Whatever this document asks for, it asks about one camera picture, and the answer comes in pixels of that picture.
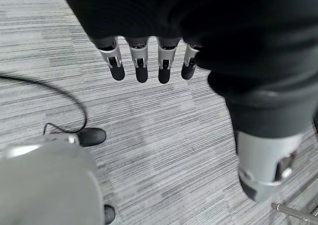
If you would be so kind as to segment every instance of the black fingertip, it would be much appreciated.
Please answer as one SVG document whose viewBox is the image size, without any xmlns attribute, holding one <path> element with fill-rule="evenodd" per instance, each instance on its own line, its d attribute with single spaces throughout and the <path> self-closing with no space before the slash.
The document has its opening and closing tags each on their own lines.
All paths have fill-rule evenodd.
<svg viewBox="0 0 318 225">
<path fill-rule="evenodd" d="M 124 71 L 123 64 L 121 64 L 120 67 L 113 66 L 113 68 L 110 69 L 110 72 L 111 72 L 111 75 L 113 76 L 113 78 L 117 81 L 123 80 L 125 77 L 125 71 Z"/>
<path fill-rule="evenodd" d="M 162 84 L 169 82 L 170 70 L 166 68 L 163 68 L 163 70 L 159 69 L 158 79 L 159 79 L 159 82 L 161 82 Z"/>
<path fill-rule="evenodd" d="M 106 140 L 106 132 L 101 128 L 85 128 L 76 133 L 82 147 L 92 147 Z"/>
<path fill-rule="evenodd" d="M 136 69 L 136 78 L 138 82 L 146 82 L 148 79 L 148 69 L 147 67 L 139 67 Z"/>
<path fill-rule="evenodd" d="M 195 68 L 193 65 L 189 65 L 188 67 L 186 67 L 185 63 L 183 63 L 181 76 L 186 80 L 191 79 L 194 74 L 194 70 Z"/>
</svg>

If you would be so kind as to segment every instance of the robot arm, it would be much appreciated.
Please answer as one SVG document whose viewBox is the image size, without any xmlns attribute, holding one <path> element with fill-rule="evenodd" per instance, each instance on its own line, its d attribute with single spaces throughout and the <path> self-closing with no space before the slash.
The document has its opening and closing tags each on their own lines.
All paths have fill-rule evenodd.
<svg viewBox="0 0 318 225">
<path fill-rule="evenodd" d="M 318 104 L 318 0 L 66 0 L 116 80 L 126 37 L 137 79 L 147 80 L 147 38 L 159 41 L 159 80 L 189 44 L 182 76 L 211 70 L 233 123 L 239 179 L 257 202 L 292 171 L 302 131 Z"/>
</svg>

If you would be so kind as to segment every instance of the robotic finger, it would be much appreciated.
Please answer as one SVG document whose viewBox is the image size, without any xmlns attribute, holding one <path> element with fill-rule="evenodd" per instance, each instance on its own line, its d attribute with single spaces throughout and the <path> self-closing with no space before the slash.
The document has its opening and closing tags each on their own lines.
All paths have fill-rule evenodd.
<svg viewBox="0 0 318 225">
<path fill-rule="evenodd" d="M 170 69 L 180 38 L 166 39 L 158 37 L 159 82 L 165 84 L 170 80 Z"/>
<path fill-rule="evenodd" d="M 109 37 L 108 45 L 98 48 L 104 60 L 107 62 L 111 75 L 117 81 L 123 80 L 125 71 L 121 60 L 117 37 Z"/>
<path fill-rule="evenodd" d="M 146 82 L 148 79 L 148 40 L 148 37 L 126 38 L 135 65 L 138 82 Z"/>
<path fill-rule="evenodd" d="M 200 46 L 197 45 L 187 45 L 184 55 L 184 63 L 181 70 L 181 75 L 184 79 L 191 79 L 194 70 L 197 66 L 195 62 L 195 55 L 199 52 Z"/>
</svg>

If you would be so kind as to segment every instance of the black fabric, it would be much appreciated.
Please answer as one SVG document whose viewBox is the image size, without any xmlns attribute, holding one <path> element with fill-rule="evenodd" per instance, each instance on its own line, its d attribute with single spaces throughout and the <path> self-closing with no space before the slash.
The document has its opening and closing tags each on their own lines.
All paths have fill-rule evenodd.
<svg viewBox="0 0 318 225">
<path fill-rule="evenodd" d="M 97 41 L 155 35 L 202 46 L 196 62 L 211 70 L 209 85 L 225 98 L 238 130 L 281 137 L 303 130 L 314 115 L 318 0 L 67 2 Z M 160 81 L 168 82 L 168 76 L 161 72 Z"/>
</svg>

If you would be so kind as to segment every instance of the striped carpet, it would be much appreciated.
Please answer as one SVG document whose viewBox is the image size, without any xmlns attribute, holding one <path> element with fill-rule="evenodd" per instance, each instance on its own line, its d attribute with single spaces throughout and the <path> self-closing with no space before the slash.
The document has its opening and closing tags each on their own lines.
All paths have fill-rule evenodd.
<svg viewBox="0 0 318 225">
<path fill-rule="evenodd" d="M 45 79 L 88 108 L 89 126 L 107 131 L 96 159 L 114 225 L 301 224 L 270 202 L 310 212 L 318 204 L 318 153 L 306 132 L 293 175 L 263 204 L 249 200 L 238 177 L 224 101 L 207 85 L 208 72 L 181 78 L 185 44 L 178 46 L 171 79 L 158 81 L 157 42 L 149 45 L 149 79 L 138 83 L 128 45 L 120 37 L 126 77 L 112 79 L 64 0 L 0 0 L 0 71 Z M 79 127 L 77 108 L 32 85 L 0 82 L 3 148 L 41 133 L 45 122 Z"/>
</svg>

